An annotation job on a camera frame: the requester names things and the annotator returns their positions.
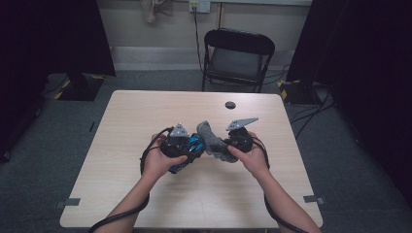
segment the forearm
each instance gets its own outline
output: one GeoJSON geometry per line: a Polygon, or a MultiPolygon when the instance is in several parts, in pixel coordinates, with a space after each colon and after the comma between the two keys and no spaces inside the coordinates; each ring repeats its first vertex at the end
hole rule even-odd
{"type": "MultiPolygon", "coordinates": [[[[255,175],[272,211],[282,220],[307,232],[321,232],[311,217],[288,195],[269,171],[255,175]]],[[[282,232],[290,232],[280,226],[282,232]]]]}
{"type": "MultiPolygon", "coordinates": [[[[115,216],[140,206],[154,187],[156,181],[156,178],[142,177],[107,216],[115,216]]],[[[138,215],[139,213],[103,225],[94,232],[131,232],[138,215]]]]}

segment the hand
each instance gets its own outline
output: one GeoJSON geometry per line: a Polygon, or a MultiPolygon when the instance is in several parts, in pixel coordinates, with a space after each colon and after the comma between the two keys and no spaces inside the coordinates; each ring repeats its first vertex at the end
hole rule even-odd
{"type": "Polygon", "coordinates": [[[164,174],[167,173],[169,168],[175,164],[181,164],[188,159],[187,156],[182,155],[175,158],[169,158],[160,151],[160,145],[163,140],[166,138],[163,134],[155,140],[152,145],[152,149],[149,151],[148,156],[146,157],[145,170],[143,171],[142,176],[150,177],[153,179],[159,179],[164,174]]]}
{"type": "MultiPolygon", "coordinates": [[[[254,132],[248,132],[252,138],[257,138],[258,136],[254,132]]],[[[228,146],[227,149],[231,154],[235,157],[239,158],[240,161],[243,162],[245,168],[252,173],[252,175],[257,178],[259,174],[266,173],[269,171],[266,165],[266,161],[264,159],[263,151],[257,146],[253,145],[251,151],[244,153],[241,150],[233,146],[228,146]]]]}

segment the wrist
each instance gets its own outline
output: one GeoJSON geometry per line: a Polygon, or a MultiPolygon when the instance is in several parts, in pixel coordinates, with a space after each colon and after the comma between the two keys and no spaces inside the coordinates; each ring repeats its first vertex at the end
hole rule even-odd
{"type": "Polygon", "coordinates": [[[140,181],[155,184],[160,179],[160,177],[161,176],[155,174],[143,173],[142,177],[140,178],[140,181]]]}
{"type": "Polygon", "coordinates": [[[252,173],[252,175],[257,181],[263,180],[268,177],[272,177],[272,174],[270,173],[269,169],[258,170],[252,173]]]}

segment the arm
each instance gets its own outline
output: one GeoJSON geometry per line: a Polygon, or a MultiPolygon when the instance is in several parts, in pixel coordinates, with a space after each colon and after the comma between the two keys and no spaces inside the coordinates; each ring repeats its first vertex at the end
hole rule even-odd
{"type": "MultiPolygon", "coordinates": [[[[255,133],[249,132],[249,134],[253,138],[257,137],[255,133]]],[[[266,195],[270,207],[278,217],[307,232],[321,232],[313,219],[297,205],[272,176],[267,168],[263,152],[258,146],[254,145],[252,150],[247,153],[232,146],[229,146],[228,150],[231,154],[239,158],[245,168],[257,179],[257,182],[266,195]]],[[[293,232],[281,224],[279,224],[279,228],[282,232],[293,232]]]]}
{"type": "MultiPolygon", "coordinates": [[[[185,155],[176,158],[169,158],[164,155],[158,148],[163,140],[164,135],[152,145],[152,148],[156,149],[152,149],[149,152],[142,177],[108,216],[114,216],[138,207],[146,199],[158,179],[165,175],[172,165],[180,164],[187,159],[185,155]]],[[[94,232],[132,232],[138,215],[139,214],[127,216],[118,221],[103,225],[97,228],[94,232]]]]}

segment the black round object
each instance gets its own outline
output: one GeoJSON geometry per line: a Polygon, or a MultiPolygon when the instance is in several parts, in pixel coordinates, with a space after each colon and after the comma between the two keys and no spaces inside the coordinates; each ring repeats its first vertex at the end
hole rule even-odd
{"type": "Polygon", "coordinates": [[[231,101],[227,101],[224,105],[226,106],[227,109],[236,108],[236,104],[234,102],[231,102],[231,101]]]}

